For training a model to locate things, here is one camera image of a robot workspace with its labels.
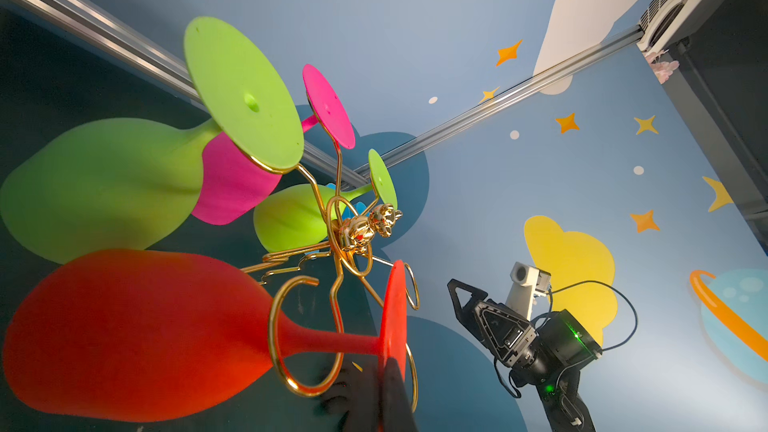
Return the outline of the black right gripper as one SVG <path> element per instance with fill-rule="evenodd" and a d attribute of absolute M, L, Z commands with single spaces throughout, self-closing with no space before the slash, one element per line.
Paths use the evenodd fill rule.
<path fill-rule="evenodd" d="M 485 301 L 485 291 L 457 279 L 451 279 L 447 288 L 458 322 L 466 330 L 479 330 L 480 343 L 499 362 L 512 368 L 527 358 L 536 338 L 528 319 L 504 304 Z"/>

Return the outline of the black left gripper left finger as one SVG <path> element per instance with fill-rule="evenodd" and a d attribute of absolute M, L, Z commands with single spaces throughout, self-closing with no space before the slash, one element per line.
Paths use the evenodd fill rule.
<path fill-rule="evenodd" d="M 343 415 L 341 431 L 381 430 L 380 380 L 376 367 L 342 367 L 336 381 L 323 393 L 324 409 Z"/>

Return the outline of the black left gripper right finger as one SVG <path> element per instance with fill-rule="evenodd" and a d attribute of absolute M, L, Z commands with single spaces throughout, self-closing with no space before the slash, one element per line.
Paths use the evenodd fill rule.
<path fill-rule="evenodd" d="M 399 364 L 394 358 L 386 362 L 380 376 L 380 430 L 383 432 L 417 431 Z"/>

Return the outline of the green wine glass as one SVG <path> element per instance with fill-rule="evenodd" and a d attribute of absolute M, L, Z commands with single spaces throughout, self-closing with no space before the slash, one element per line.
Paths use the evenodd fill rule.
<path fill-rule="evenodd" d="M 192 213 L 204 149 L 219 135 L 265 171 L 297 167 L 301 121 L 265 54 L 234 26 L 205 16 L 188 24 L 183 47 L 208 120 L 179 129 L 109 118 L 49 142 L 1 187 L 2 222 L 21 246 L 58 264 L 100 250 L 150 247 Z"/>
<path fill-rule="evenodd" d="M 395 186 L 390 173 L 375 149 L 368 153 L 370 185 L 353 191 L 341 192 L 340 196 L 352 202 L 369 191 L 374 191 L 385 204 L 398 207 Z M 253 211 L 253 223 L 257 237 L 267 252 L 297 249 L 319 243 L 327 237 L 327 226 L 320 212 L 336 194 L 336 189 L 318 185 L 321 201 L 316 200 L 313 185 L 294 185 L 273 193 L 258 204 Z"/>

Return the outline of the red wine glass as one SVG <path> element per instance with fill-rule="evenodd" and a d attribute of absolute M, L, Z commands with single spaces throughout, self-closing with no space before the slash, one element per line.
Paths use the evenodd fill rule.
<path fill-rule="evenodd" d="M 192 415 L 276 370 L 297 395 L 306 386 L 285 367 L 303 353 L 366 354 L 405 368 L 406 273 L 392 266 L 378 336 L 313 330 L 282 311 L 241 269 L 207 256 L 110 249 L 56 269 L 23 300 L 2 350 L 9 387 L 47 413 L 126 422 Z"/>

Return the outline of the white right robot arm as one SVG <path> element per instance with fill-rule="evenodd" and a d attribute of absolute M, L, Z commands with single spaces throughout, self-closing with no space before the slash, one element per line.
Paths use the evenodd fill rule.
<path fill-rule="evenodd" d="M 510 393 L 531 385 L 553 431 L 593 431 L 594 422 L 578 393 L 580 371 L 602 348 L 566 309 L 548 315 L 539 328 L 481 289 L 452 279 L 447 284 L 457 320 L 509 369 Z"/>

